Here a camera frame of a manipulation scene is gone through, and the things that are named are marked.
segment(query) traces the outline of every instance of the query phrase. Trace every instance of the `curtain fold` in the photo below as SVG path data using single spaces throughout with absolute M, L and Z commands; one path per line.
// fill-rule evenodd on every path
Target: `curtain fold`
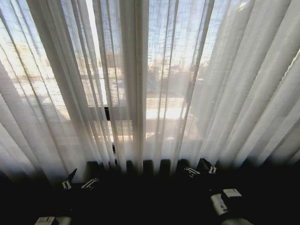
M 3 0 L 11 180 L 300 159 L 298 0 Z

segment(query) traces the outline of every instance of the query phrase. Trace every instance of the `white curtain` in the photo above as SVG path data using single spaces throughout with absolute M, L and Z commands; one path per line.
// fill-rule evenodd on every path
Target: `white curtain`
M 0 171 L 300 159 L 300 1 L 0 1 Z

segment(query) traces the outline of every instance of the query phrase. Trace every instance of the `sheer curtain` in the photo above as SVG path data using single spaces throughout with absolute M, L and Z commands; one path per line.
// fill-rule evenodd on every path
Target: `sheer curtain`
M 0 171 L 300 159 L 298 0 L 2 0 Z

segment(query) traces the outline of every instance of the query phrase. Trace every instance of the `dark floor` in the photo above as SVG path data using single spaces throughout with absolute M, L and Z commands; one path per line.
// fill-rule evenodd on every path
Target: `dark floor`
M 218 171 L 210 180 L 189 180 L 179 172 L 168 177 L 168 169 L 162 169 L 155 178 L 152 173 L 136 177 L 131 172 L 124 176 L 100 170 L 99 187 L 85 193 L 66 193 L 32 182 L 12 184 L 3 178 L 2 219 L 10 221 L 5 224 L 34 224 L 40 216 L 68 215 L 73 224 L 218 224 L 208 190 L 236 188 L 243 195 L 243 216 L 253 224 L 298 224 L 298 171 L 298 166 L 252 168 L 245 165 L 239 170 Z

